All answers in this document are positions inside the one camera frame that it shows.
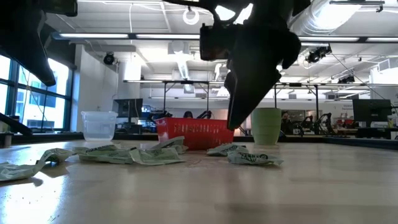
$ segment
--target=green and white wrapper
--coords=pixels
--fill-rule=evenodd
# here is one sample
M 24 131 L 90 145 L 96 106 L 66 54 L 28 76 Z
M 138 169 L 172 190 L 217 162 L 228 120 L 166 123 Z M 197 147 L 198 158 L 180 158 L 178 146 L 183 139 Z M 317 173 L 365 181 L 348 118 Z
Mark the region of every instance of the green and white wrapper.
M 208 149 L 207 155 L 208 156 L 227 156 L 229 152 L 249 152 L 243 146 L 235 145 L 235 144 L 223 144 L 214 149 Z
M 33 177 L 43 168 L 46 162 L 61 163 L 72 155 L 74 153 L 69 150 L 56 148 L 46 150 L 43 156 L 36 161 L 36 165 L 15 165 L 9 162 L 0 163 L 0 181 Z
M 229 152 L 228 161 L 232 164 L 244 164 L 244 165 L 281 165 L 282 159 L 276 156 L 268 156 L 266 154 L 250 154 L 246 152 Z
M 130 151 L 136 149 L 119 149 L 115 145 L 107 145 L 89 149 L 76 147 L 73 149 L 79 155 L 79 160 L 90 162 L 108 162 L 112 164 L 132 164 Z
M 147 149 L 146 151 L 150 151 L 153 149 L 164 149 L 164 148 L 174 148 L 179 154 L 184 154 L 188 147 L 184 146 L 184 136 L 176 137 L 173 139 L 169 139 L 165 142 L 159 143 L 156 146 L 152 146 L 150 149 Z
M 164 165 L 176 162 L 184 162 L 179 156 L 175 148 L 165 148 L 165 149 L 151 149 L 151 150 L 141 150 L 135 149 L 129 152 L 131 158 L 134 162 L 142 165 Z

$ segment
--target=red basket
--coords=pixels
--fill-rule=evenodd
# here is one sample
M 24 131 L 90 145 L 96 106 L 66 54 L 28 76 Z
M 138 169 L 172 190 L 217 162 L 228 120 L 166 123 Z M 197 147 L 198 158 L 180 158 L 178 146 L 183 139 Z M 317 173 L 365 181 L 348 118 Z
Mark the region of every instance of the red basket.
M 204 150 L 231 143 L 234 132 L 226 128 L 225 120 L 161 118 L 155 120 L 159 141 L 184 136 L 189 150 Z

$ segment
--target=green ceramic cup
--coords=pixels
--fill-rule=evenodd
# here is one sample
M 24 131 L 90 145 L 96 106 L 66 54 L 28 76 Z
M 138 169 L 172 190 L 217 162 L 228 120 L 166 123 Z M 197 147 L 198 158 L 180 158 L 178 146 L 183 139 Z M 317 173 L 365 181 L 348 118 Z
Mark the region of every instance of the green ceramic cup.
M 258 145 L 275 145 L 279 138 L 281 110 L 257 108 L 251 114 L 251 131 Z

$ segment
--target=black robotic arm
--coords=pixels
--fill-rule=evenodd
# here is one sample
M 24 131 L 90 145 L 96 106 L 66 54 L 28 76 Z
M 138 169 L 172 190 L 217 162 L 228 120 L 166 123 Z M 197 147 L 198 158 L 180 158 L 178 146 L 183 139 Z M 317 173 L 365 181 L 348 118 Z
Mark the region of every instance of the black robotic arm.
M 251 114 L 268 91 L 281 78 L 276 66 L 289 68 L 299 55 L 299 38 L 287 22 L 310 4 L 310 0 L 164 0 L 209 10 L 215 22 L 200 30 L 202 60 L 228 59 L 224 86 L 229 91 L 228 129 L 234 130 Z M 243 25 L 233 24 L 239 13 L 253 3 L 252 13 Z M 235 12 L 221 21 L 216 6 Z

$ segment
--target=clear plastic container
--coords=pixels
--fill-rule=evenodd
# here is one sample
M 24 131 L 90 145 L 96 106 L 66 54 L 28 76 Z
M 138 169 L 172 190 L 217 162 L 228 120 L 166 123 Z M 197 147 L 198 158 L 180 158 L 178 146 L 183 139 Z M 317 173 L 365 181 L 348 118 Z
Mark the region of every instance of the clear plastic container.
M 114 136 L 115 112 L 82 111 L 83 135 L 86 141 L 110 141 Z

